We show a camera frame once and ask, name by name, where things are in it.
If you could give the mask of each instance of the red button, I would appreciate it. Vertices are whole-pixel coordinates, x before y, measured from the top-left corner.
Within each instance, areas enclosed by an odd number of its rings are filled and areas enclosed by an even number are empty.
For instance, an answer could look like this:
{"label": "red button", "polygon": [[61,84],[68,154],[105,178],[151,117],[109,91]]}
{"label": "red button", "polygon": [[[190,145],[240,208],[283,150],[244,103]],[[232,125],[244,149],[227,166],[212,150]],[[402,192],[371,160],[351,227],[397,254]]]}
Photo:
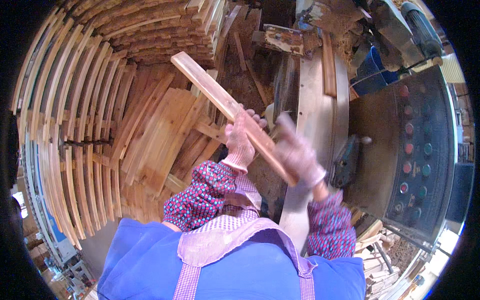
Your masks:
{"label": "red button", "polygon": [[405,145],[405,153],[406,154],[412,154],[413,152],[413,144],[406,144]]}
{"label": "red button", "polygon": [[409,161],[406,161],[405,163],[403,163],[403,172],[405,174],[408,174],[410,173],[410,171],[412,171],[412,164]]}
{"label": "red button", "polygon": [[410,105],[407,105],[405,106],[404,112],[408,117],[411,117],[413,114],[413,108]]}
{"label": "red button", "polygon": [[408,92],[408,87],[406,85],[403,85],[400,87],[400,96],[401,97],[408,97],[409,92]]}
{"label": "red button", "polygon": [[411,123],[408,123],[405,125],[405,131],[407,134],[412,135],[413,134],[413,125]]}

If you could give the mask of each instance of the control panel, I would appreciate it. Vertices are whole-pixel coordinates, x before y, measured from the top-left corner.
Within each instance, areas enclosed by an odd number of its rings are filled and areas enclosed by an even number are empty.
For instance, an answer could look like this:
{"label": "control panel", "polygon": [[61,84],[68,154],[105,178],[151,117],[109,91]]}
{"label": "control panel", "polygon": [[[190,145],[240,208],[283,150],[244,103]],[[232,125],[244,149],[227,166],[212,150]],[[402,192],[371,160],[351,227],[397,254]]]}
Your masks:
{"label": "control panel", "polygon": [[349,134],[369,136],[345,201],[433,243],[456,162],[453,105],[438,66],[351,102]]}

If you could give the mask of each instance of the work glove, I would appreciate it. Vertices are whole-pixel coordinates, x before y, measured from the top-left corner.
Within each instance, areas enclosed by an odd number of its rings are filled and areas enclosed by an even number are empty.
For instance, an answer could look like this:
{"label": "work glove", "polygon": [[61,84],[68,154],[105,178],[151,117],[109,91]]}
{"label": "work glove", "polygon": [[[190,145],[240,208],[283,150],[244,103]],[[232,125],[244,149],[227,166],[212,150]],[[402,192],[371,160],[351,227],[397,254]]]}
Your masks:
{"label": "work glove", "polygon": [[255,155],[255,149],[245,131],[245,120],[249,117],[252,117],[261,128],[266,126],[265,119],[260,119],[253,109],[244,110],[242,106],[235,117],[235,123],[229,123],[225,127],[228,155],[222,163],[243,174],[248,173],[247,166],[253,161]]}
{"label": "work glove", "polygon": [[288,114],[281,113],[277,118],[280,126],[280,142],[274,155],[286,169],[294,172],[304,181],[305,187],[312,189],[326,175],[325,169],[317,163],[317,154],[310,143],[296,133],[296,127]]}

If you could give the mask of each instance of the green button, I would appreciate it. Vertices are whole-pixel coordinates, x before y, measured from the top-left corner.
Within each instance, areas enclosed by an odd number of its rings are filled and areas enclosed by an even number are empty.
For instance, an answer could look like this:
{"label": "green button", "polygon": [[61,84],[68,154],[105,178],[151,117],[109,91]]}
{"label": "green button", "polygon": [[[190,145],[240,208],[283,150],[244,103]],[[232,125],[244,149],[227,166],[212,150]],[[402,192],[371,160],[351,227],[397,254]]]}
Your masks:
{"label": "green button", "polygon": [[425,133],[426,135],[432,133],[432,126],[430,125],[430,123],[425,123],[425,125],[423,126],[423,133]]}
{"label": "green button", "polygon": [[423,168],[421,169],[421,172],[422,174],[427,177],[427,176],[430,176],[430,172],[431,172],[431,168],[430,168],[430,165],[425,165],[423,166]]}
{"label": "green button", "polygon": [[431,143],[426,143],[425,146],[423,147],[423,150],[425,151],[426,155],[430,155],[433,152],[433,147]]}
{"label": "green button", "polygon": [[419,192],[419,197],[420,198],[425,198],[426,195],[427,195],[427,187],[421,186],[420,187],[420,192]]}

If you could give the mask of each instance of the red patterned sleeve cover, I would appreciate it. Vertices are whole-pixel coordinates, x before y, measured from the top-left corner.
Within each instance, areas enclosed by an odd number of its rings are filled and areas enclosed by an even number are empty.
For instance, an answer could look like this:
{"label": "red patterned sleeve cover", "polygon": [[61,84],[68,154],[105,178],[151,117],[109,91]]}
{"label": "red patterned sleeve cover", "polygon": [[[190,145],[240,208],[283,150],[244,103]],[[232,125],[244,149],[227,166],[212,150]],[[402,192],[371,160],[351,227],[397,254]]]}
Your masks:
{"label": "red patterned sleeve cover", "polygon": [[357,234],[350,224],[350,210],[340,205],[342,199],[343,191],[339,191],[322,202],[309,204],[308,255],[329,260],[353,256]]}
{"label": "red patterned sleeve cover", "polygon": [[203,162],[193,168],[191,185],[165,202],[163,221],[183,232],[199,228],[223,208],[223,195],[235,192],[236,178],[237,172],[221,162]]}

